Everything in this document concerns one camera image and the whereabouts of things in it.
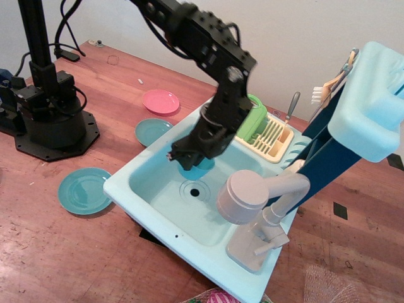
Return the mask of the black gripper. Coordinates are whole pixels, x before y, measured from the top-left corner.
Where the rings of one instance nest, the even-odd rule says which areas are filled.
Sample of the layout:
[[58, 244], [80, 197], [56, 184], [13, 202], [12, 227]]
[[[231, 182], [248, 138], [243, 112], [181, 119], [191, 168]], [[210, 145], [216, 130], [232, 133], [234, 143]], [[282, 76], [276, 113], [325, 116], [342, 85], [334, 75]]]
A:
[[199, 121], [187, 136], [173, 142], [167, 158], [179, 162], [184, 170], [189, 171], [205, 158], [212, 159], [221, 155], [234, 136], [233, 129]]

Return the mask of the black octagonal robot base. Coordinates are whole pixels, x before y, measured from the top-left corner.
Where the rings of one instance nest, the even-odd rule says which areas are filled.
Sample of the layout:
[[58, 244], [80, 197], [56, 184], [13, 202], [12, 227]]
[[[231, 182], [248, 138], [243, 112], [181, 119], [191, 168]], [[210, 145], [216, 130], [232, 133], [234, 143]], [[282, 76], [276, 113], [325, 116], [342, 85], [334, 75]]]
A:
[[73, 116], [52, 110], [44, 120], [34, 121], [5, 95], [1, 95], [1, 132], [14, 138], [18, 151], [46, 162], [80, 156], [100, 136], [93, 114], [85, 110]]

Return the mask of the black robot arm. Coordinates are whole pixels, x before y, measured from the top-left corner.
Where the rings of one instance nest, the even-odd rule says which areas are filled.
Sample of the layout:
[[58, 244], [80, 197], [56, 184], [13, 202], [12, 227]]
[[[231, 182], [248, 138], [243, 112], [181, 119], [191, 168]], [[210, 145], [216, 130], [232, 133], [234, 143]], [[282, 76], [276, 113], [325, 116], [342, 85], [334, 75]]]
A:
[[[192, 60], [218, 83], [194, 129], [174, 142], [168, 154], [184, 170], [221, 155], [251, 111], [247, 79], [255, 59], [241, 47], [239, 29], [193, 3], [136, 1], [150, 30], [170, 51]], [[58, 81], [51, 61], [41, 1], [20, 1], [30, 51], [33, 84], [15, 90], [30, 141], [51, 150], [77, 144], [85, 135], [83, 110], [72, 76]]]

